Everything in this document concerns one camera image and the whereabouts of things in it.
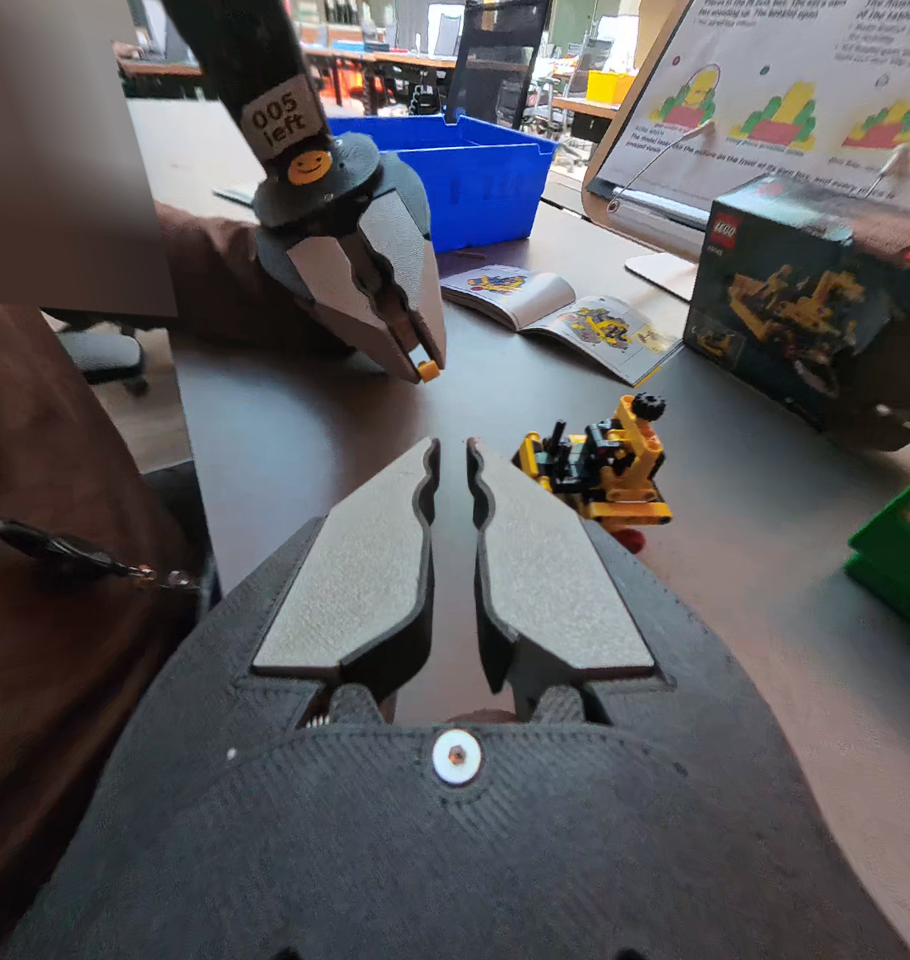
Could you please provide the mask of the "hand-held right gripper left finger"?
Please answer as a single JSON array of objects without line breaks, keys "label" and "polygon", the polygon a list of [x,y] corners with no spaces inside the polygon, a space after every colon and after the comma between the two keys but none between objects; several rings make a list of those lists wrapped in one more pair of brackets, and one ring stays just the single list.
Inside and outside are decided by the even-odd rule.
[{"label": "hand-held right gripper left finger", "polygon": [[441,444],[423,438],[334,506],[274,605],[251,671],[393,698],[431,650]]}]

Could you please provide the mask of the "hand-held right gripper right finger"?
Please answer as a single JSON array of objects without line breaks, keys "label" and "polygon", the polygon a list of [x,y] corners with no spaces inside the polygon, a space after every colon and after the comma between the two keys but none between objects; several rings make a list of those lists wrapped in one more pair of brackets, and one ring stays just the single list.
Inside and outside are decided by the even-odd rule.
[{"label": "hand-held right gripper right finger", "polygon": [[518,720],[545,692],[650,680],[658,665],[585,523],[480,438],[465,443],[480,658]]}]

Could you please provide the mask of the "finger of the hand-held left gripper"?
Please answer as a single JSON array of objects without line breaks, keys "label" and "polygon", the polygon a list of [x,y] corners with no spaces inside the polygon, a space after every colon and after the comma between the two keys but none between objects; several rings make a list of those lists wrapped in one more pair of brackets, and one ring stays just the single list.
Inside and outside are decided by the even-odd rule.
[{"label": "finger of the hand-held left gripper", "polygon": [[408,353],[356,285],[352,263],[337,239],[308,237],[290,247],[286,255],[306,286],[323,326],[385,373],[410,383],[420,382]]},{"label": "finger of the hand-held left gripper", "polygon": [[383,278],[389,326],[403,351],[422,350],[443,370],[448,340],[434,247],[400,191],[373,198],[358,231]]}]

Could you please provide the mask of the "person's left forearm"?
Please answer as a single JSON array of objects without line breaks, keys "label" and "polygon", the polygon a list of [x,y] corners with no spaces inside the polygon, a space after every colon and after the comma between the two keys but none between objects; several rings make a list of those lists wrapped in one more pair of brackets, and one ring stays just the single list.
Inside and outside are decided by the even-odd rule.
[{"label": "person's left forearm", "polygon": [[234,349],[354,354],[264,269],[254,223],[199,217],[158,200],[153,205],[176,305],[170,332]]}]

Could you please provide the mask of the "yellow black lego bulldozer model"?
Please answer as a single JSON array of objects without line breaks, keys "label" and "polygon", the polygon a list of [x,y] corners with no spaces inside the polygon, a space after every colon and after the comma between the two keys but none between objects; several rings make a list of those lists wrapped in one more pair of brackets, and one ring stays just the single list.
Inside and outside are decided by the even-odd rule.
[{"label": "yellow black lego bulldozer model", "polygon": [[656,483],[665,449],[654,423],[665,401],[624,394],[608,418],[570,433],[565,421],[550,434],[526,434],[511,462],[546,492],[605,532],[665,525],[673,513]]}]

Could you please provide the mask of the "lego instruction booklet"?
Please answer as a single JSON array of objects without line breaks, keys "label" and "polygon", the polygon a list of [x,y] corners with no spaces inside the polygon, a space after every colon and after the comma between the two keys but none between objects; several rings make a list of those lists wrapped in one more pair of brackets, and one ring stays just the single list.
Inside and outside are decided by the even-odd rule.
[{"label": "lego instruction booklet", "polygon": [[492,264],[450,275],[439,286],[449,302],[513,333],[567,346],[629,386],[640,385],[684,345],[665,322],[613,295],[578,297],[554,272]]}]

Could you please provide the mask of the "lego set box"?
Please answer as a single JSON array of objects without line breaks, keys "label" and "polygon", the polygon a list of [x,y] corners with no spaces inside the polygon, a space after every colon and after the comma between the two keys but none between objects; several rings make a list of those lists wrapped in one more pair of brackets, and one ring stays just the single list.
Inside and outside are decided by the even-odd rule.
[{"label": "lego set box", "polygon": [[910,208],[767,174],[716,198],[684,344],[837,441],[910,444]]}]

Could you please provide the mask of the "blue plastic bin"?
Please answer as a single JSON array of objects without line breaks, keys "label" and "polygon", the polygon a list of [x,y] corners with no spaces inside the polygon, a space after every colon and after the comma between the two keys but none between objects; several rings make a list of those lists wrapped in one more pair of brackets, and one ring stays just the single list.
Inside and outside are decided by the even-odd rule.
[{"label": "blue plastic bin", "polygon": [[371,137],[419,175],[437,254],[525,239],[556,143],[462,115],[333,117],[335,135]]}]

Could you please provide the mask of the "black mesh panel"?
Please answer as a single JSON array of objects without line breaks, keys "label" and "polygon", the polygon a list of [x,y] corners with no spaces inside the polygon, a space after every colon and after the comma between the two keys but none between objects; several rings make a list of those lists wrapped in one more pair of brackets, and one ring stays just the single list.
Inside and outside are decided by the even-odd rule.
[{"label": "black mesh panel", "polygon": [[456,67],[443,116],[518,130],[531,86],[550,1],[468,1]]}]

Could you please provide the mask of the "black office chair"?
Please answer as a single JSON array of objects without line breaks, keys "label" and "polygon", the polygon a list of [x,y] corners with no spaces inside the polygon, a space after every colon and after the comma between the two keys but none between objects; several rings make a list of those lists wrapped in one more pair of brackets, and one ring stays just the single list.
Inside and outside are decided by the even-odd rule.
[{"label": "black office chair", "polygon": [[136,398],[149,392],[146,355],[137,338],[122,332],[71,328],[56,331],[55,337],[89,386],[118,383]]}]

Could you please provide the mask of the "yellow plastic bin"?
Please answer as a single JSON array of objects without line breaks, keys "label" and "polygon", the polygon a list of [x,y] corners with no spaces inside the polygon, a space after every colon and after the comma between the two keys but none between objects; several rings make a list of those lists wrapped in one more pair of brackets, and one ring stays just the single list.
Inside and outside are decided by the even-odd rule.
[{"label": "yellow plastic bin", "polygon": [[632,71],[590,69],[584,98],[588,102],[617,108],[628,96],[637,75]]}]

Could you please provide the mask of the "green plastic bin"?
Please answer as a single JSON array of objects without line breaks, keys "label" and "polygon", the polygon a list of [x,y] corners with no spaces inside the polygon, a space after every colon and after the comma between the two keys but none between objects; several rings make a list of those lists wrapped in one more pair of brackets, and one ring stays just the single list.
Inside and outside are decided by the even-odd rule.
[{"label": "green plastic bin", "polygon": [[848,541],[845,574],[910,622],[910,485]]}]

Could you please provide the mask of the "printed instruction board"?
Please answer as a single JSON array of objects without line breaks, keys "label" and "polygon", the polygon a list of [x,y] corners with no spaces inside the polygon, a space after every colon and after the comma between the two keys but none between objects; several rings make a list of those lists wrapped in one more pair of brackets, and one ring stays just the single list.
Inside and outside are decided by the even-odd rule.
[{"label": "printed instruction board", "polygon": [[765,174],[910,210],[910,1],[677,2],[581,203],[697,259],[713,201]]}]

